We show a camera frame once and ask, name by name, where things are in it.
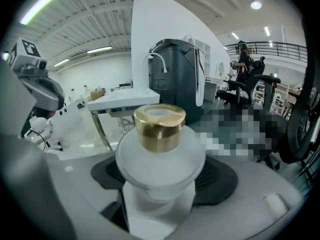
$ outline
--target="wire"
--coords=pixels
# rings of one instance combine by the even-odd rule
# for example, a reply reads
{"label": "wire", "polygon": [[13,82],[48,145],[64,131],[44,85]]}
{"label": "wire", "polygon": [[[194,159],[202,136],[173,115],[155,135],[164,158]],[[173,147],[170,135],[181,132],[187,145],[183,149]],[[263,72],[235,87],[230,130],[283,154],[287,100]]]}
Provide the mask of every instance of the wire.
{"label": "wire", "polygon": [[35,133],[35,134],[37,134],[37,135],[39,135],[39,136],[43,139],[43,142],[44,142],[44,148],[43,148],[42,152],[43,152],[43,151],[45,151],[45,148],[46,148],[46,141],[45,141],[44,137],[42,137],[39,133],[37,133],[37,132],[36,132],[36,131],[34,131],[34,130],[29,129],[29,131],[30,131],[30,132],[33,132],[33,133]]}

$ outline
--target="jar lid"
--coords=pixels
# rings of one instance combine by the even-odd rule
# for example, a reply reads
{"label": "jar lid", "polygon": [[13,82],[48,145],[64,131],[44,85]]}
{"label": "jar lid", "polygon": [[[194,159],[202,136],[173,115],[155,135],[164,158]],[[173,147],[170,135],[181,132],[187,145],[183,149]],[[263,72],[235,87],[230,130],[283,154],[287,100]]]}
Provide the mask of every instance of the jar lid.
{"label": "jar lid", "polygon": [[163,153],[179,145],[180,131],[185,125],[186,112],[175,105],[152,104],[134,112],[140,144],[147,150]]}

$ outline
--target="brown box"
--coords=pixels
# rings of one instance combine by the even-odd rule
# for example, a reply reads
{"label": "brown box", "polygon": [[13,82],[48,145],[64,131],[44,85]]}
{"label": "brown box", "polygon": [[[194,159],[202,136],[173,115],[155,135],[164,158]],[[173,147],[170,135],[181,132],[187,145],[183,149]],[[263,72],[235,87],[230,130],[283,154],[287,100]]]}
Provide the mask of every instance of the brown box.
{"label": "brown box", "polygon": [[106,93],[105,89],[97,90],[97,91],[92,91],[90,92],[91,95],[91,100],[95,101],[96,99],[99,99]]}

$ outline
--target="person's arm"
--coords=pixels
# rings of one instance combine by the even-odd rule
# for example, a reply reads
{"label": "person's arm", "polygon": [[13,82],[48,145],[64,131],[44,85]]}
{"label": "person's arm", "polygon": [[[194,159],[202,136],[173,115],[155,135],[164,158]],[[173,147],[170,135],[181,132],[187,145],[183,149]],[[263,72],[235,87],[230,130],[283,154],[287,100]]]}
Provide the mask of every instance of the person's arm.
{"label": "person's arm", "polygon": [[235,66],[235,67],[244,67],[246,64],[245,64],[245,62],[246,62],[246,52],[244,51],[244,50],[242,50],[241,52],[240,52],[240,59],[239,59],[239,63],[234,63],[233,65]]}

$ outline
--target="black railing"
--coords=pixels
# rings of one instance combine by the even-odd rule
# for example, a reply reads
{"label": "black railing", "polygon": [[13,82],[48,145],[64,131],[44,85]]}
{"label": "black railing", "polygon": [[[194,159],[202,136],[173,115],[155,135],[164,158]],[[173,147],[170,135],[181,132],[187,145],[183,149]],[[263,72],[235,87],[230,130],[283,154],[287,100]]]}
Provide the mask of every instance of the black railing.
{"label": "black railing", "polygon": [[[229,55],[238,55],[235,44],[225,45]],[[307,48],[285,42],[246,42],[250,54],[274,55],[307,62]]]}

